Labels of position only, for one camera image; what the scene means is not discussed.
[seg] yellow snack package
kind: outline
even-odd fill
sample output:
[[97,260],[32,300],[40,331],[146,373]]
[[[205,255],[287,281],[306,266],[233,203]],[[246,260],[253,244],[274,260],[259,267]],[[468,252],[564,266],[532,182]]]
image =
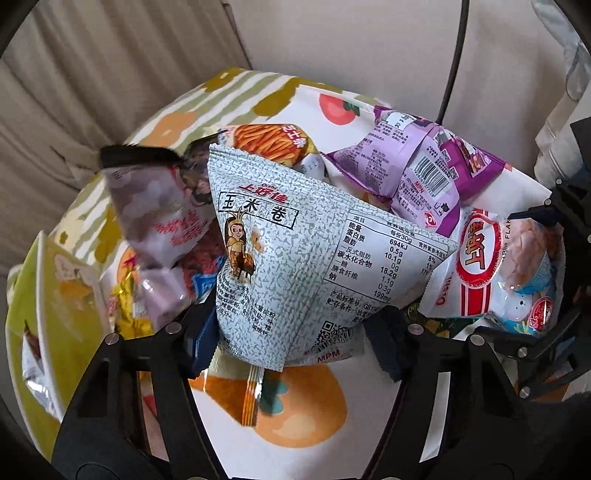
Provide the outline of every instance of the yellow snack package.
[[135,270],[130,270],[113,288],[108,304],[111,328],[126,340],[154,334],[134,273]]

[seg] red logo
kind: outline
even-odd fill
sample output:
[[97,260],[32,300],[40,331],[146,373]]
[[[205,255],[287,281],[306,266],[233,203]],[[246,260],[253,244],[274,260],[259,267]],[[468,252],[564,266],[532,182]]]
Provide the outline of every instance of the red logo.
[[550,319],[551,313],[552,299],[550,297],[542,297],[534,303],[527,322],[536,332],[541,332]]
[[431,212],[425,212],[425,223],[427,226],[437,226],[437,221]]
[[452,276],[450,275],[447,278],[447,280],[445,281],[445,284],[443,285],[443,288],[441,289],[441,295],[439,296],[439,298],[435,302],[435,305],[437,305],[438,307],[443,307],[446,304],[446,301],[447,301],[447,291],[449,290],[449,285],[451,283],[452,283]]
[[501,264],[501,226],[483,210],[475,209],[460,236],[456,272],[464,285],[482,288],[489,284]]

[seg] nutrition facts label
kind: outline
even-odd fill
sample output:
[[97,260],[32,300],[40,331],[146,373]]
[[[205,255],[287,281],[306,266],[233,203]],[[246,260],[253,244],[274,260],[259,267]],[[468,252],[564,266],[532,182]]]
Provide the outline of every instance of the nutrition facts label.
[[444,243],[350,210],[324,279],[390,303],[432,272],[447,252]]

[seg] gray cloth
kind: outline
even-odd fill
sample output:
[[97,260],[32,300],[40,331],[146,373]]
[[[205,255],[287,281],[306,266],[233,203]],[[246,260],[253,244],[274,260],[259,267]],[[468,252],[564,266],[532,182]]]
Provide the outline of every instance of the gray cloth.
[[248,61],[218,0],[41,0],[0,59],[0,274],[53,229],[100,147],[231,66]]
[[591,56],[554,0],[531,0],[531,4],[548,32],[564,48],[566,92],[535,139],[540,149],[535,178],[552,188],[557,179],[571,178],[583,167],[570,124],[591,116]]

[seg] cartoon character illustration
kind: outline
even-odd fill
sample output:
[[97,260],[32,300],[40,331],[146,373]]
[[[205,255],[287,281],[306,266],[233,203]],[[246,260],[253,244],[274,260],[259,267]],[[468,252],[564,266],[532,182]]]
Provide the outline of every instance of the cartoon character illustration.
[[255,263],[252,255],[246,253],[246,231],[242,221],[245,213],[240,207],[228,217],[224,226],[224,241],[232,275],[240,278],[244,272],[248,279],[255,272]]

